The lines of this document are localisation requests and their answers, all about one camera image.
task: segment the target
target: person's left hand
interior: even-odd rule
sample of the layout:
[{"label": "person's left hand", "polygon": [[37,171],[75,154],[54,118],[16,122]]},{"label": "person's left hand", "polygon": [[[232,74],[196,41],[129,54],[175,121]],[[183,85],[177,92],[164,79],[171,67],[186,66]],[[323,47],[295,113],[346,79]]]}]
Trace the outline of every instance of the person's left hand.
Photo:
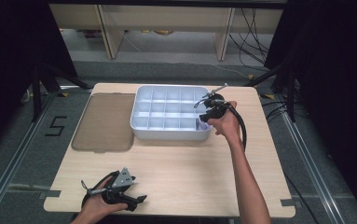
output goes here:
[{"label": "person's left hand", "polygon": [[[103,186],[110,180],[112,176],[102,182],[97,189],[102,189]],[[111,213],[126,209],[128,206],[125,203],[108,204],[103,200],[101,194],[93,195],[88,198],[82,207],[79,215],[72,222],[73,224],[93,224],[97,223]]]}]

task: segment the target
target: hand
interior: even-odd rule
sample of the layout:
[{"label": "hand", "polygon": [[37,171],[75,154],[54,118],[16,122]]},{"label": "hand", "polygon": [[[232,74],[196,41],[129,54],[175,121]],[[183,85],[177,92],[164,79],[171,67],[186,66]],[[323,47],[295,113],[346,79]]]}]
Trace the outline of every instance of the hand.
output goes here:
[{"label": "hand", "polygon": [[[236,108],[237,102],[231,101],[229,103]],[[227,110],[222,118],[209,119],[207,123],[216,129],[216,135],[222,134],[227,141],[234,139],[240,140],[240,124],[230,110]]]},{"label": "hand", "polygon": [[[110,180],[108,177],[97,189],[102,189],[103,186]],[[82,207],[79,215],[72,222],[73,224],[93,224],[97,223],[104,217],[113,212],[118,212],[126,209],[128,206],[125,203],[108,204],[103,200],[101,194],[93,195],[88,198]]]}]

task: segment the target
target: person's right hand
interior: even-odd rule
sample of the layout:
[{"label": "person's right hand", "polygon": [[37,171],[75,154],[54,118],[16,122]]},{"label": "person's right hand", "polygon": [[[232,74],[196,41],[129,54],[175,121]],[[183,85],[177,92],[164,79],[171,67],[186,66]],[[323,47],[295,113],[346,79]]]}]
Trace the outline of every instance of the person's right hand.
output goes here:
[{"label": "person's right hand", "polygon": [[[237,102],[230,101],[229,103],[236,108]],[[230,110],[227,109],[222,118],[209,119],[207,123],[216,129],[216,135],[222,134],[227,141],[237,140],[237,138],[240,140],[240,123]]]}]

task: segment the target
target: wooden table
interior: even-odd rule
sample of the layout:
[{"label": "wooden table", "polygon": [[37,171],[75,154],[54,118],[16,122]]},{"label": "wooden table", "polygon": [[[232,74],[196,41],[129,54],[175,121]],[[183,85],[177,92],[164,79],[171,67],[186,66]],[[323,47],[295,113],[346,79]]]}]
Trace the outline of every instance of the wooden table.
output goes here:
[{"label": "wooden table", "polygon": [[[99,92],[135,93],[139,84],[100,83]],[[246,155],[263,192],[272,217],[292,217],[291,200],[281,164],[268,129],[257,92],[250,87],[227,87],[219,91],[228,101],[237,101],[244,119],[248,142]],[[94,153],[76,151],[70,146],[63,158],[51,190],[59,197],[47,197],[49,212],[79,212],[86,191],[84,180],[93,187],[105,175],[128,167],[137,177],[126,191],[131,197],[148,195],[144,203],[127,215],[195,217],[238,217],[233,167],[227,141],[214,131],[206,141],[160,141],[134,138],[126,152]]]}]

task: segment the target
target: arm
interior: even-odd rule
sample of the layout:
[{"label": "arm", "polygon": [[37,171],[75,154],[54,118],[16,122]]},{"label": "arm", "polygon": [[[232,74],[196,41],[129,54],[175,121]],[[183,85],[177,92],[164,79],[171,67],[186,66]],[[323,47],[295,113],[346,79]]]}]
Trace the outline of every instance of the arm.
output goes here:
[{"label": "arm", "polygon": [[[98,189],[101,189],[111,178],[112,176],[104,180]],[[72,224],[97,223],[111,213],[126,209],[127,207],[125,203],[107,204],[103,200],[102,195],[97,194],[88,198]]]},{"label": "arm", "polygon": [[208,123],[215,127],[215,134],[225,137],[230,147],[241,223],[270,223],[268,207],[244,153],[236,117],[227,110],[222,118],[209,119]]}]

